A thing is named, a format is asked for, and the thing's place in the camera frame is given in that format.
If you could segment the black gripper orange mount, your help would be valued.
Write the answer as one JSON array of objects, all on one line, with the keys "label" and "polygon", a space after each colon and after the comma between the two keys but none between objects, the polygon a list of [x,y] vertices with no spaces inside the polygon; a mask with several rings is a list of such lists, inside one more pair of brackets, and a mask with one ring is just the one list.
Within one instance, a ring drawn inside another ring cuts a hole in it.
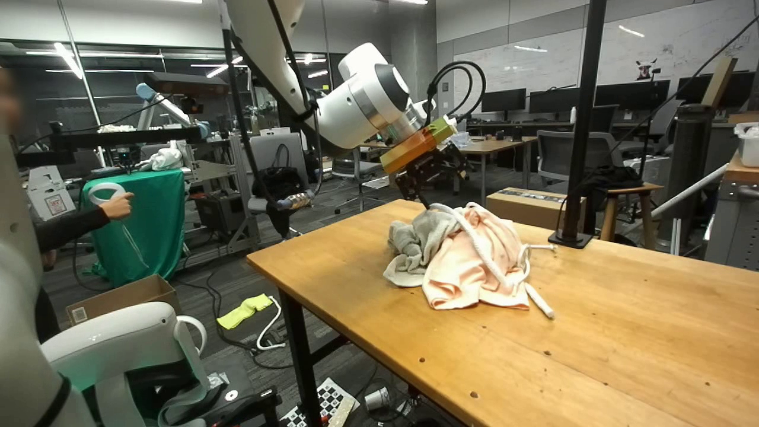
[{"label": "black gripper orange mount", "polygon": [[387,175],[393,178],[402,199],[422,199],[422,187],[436,178],[461,178],[467,159],[452,142],[455,120],[434,119],[378,156]]}]

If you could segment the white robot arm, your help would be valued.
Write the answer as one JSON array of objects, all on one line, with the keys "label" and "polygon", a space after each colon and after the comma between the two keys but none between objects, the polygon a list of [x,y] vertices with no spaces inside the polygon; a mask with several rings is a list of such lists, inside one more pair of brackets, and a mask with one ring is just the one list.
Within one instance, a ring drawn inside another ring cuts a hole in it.
[{"label": "white robot arm", "polygon": [[389,139],[378,167],[406,199],[420,199],[434,180],[467,171],[467,156],[452,142],[457,123],[414,101],[376,44],[348,50],[337,62],[338,80],[326,76],[330,59],[323,59],[326,78],[317,88],[292,48],[304,0],[221,0],[221,11],[224,40],[299,125],[348,151],[378,136]]}]

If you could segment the white foreground robot arm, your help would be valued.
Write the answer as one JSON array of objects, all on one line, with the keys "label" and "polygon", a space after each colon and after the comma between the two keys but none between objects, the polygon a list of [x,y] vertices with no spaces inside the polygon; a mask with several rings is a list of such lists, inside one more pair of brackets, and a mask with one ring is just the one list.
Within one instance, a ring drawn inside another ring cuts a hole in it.
[{"label": "white foreground robot arm", "polygon": [[163,301],[126,305],[38,342],[2,311],[2,427],[211,427],[206,327]]}]

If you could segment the person's hand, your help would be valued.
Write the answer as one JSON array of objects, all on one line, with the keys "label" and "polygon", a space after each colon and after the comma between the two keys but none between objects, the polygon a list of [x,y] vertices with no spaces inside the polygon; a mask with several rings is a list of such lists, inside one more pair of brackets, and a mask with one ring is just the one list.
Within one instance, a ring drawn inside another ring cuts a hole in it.
[{"label": "person's hand", "polygon": [[131,213],[131,191],[114,191],[107,201],[98,203],[108,220],[126,218]]}]

